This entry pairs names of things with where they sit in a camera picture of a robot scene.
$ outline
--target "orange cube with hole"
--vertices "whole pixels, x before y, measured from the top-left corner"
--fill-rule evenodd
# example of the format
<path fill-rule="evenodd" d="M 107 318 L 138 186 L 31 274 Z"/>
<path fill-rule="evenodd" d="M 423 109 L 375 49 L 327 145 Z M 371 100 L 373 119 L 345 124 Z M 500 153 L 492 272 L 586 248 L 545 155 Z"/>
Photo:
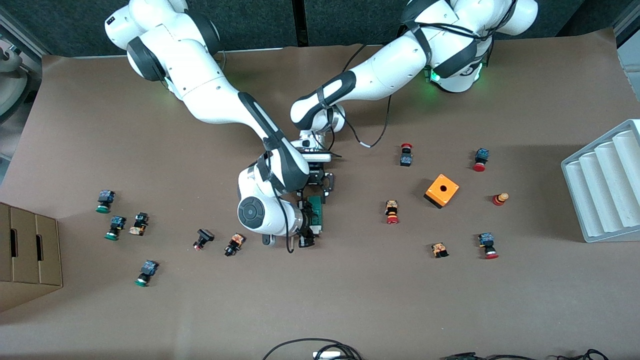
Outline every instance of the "orange cube with hole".
<path fill-rule="evenodd" d="M 460 188 L 458 184 L 440 174 L 436 181 L 434 181 L 424 193 L 424 198 L 434 204 L 436 208 L 442 209 L 443 206 L 451 201 L 453 194 L 458 191 L 458 188 Z"/>

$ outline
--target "red base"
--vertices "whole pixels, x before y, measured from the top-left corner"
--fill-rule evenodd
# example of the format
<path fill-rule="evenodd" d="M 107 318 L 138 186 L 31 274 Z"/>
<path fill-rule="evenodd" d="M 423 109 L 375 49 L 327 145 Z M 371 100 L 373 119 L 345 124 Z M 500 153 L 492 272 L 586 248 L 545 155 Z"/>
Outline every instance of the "red base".
<path fill-rule="evenodd" d="M 504 203 L 503 203 L 503 202 L 500 202 L 500 201 L 498 200 L 498 195 L 496 195 L 496 196 L 494 196 L 494 197 L 493 197 L 492 202 L 493 202 L 493 205 L 496 205 L 496 206 L 502 206 L 502 205 L 504 205 Z"/>

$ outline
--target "table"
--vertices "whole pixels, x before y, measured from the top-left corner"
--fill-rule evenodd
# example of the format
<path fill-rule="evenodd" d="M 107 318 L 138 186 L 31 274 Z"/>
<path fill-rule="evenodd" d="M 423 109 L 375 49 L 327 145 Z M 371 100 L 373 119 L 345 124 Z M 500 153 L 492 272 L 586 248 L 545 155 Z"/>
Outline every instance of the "table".
<path fill-rule="evenodd" d="M 232 53 L 225 73 L 293 139 L 292 102 L 354 50 Z M 360 138 L 375 139 L 386 101 L 344 105 Z M 640 247 L 584 243 L 560 170 L 640 113 L 612 32 L 497 42 L 470 91 L 447 94 L 419 76 L 391 107 L 375 148 L 337 135 L 343 158 L 328 167 L 336 189 L 325 232 L 290 255 L 236 217 L 237 175 L 263 151 L 248 127 L 193 119 L 125 58 L 46 57 L 0 201 L 59 220 L 64 288 L 0 315 L 0 356 L 259 359 L 282 341 L 321 336 L 369 359 L 544 358 L 589 347 L 637 357 Z M 404 142 L 413 144 L 409 168 L 397 164 Z M 480 147 L 492 154 L 484 173 L 470 169 Z M 441 173 L 460 190 L 436 209 L 422 194 Z M 149 213 L 144 237 L 102 238 L 110 215 L 94 208 L 106 188 L 117 193 L 112 215 L 132 224 Z M 511 198 L 498 208 L 490 197 L 500 192 Z M 399 201 L 398 225 L 385 223 L 388 199 Z M 199 228 L 216 240 L 195 252 Z M 483 260 L 476 236 L 487 231 L 499 259 Z M 248 241 L 226 258 L 235 232 Z M 441 241 L 451 255 L 433 259 Z M 133 282 L 146 259 L 161 265 L 143 289 Z M 274 359 L 319 347 L 291 345 Z"/>

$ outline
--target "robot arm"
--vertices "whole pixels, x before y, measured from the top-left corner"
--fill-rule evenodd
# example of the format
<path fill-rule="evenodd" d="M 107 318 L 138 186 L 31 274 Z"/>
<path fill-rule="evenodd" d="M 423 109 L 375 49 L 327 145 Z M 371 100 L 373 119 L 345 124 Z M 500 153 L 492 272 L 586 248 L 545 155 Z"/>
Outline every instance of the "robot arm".
<path fill-rule="evenodd" d="M 149 10 L 133 6 L 139 1 L 158 6 L 149 11 L 154 21 L 138 22 L 144 13 L 135 9 Z M 137 28 L 116 24 L 116 30 L 107 31 L 109 38 L 127 49 L 129 63 L 140 76 L 150 81 L 166 81 L 198 120 L 210 124 L 237 122 L 258 134 L 265 153 L 238 177 L 238 218 L 256 233 L 275 236 L 298 233 L 308 221 L 300 209 L 278 196 L 306 185 L 308 163 L 258 102 L 227 81 L 212 57 L 220 47 L 213 24 L 199 14 L 173 11 L 175 8 L 171 10 L 169 5 L 168 0 L 131 0 L 126 10 L 120 9 L 107 19 L 106 27 L 123 18 L 122 14 L 116 17 L 117 14 L 128 13 L 136 19 Z M 160 20 L 160 24 L 147 29 Z M 136 34 L 131 29 L 142 34 L 131 38 Z"/>
<path fill-rule="evenodd" d="M 299 98 L 291 107 L 291 120 L 301 131 L 320 131 L 327 126 L 326 112 L 337 111 L 335 105 L 339 102 L 390 96 L 425 66 L 433 69 L 438 84 L 445 90 L 467 90 L 491 39 L 479 42 L 441 28 L 420 25 L 463 27 L 478 37 L 498 27 L 500 32 L 517 35 L 531 26 L 537 12 L 535 0 L 452 0 L 451 5 L 447 0 L 412 0 L 401 19 L 409 31 L 363 63 Z"/>

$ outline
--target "beige cardboard box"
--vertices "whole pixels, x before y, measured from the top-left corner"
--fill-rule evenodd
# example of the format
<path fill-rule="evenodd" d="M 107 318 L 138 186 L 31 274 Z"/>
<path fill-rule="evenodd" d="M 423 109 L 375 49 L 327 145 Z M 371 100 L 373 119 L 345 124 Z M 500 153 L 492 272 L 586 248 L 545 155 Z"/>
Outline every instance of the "beige cardboard box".
<path fill-rule="evenodd" d="M 57 221 L 0 202 L 0 312 L 60 288 Z"/>

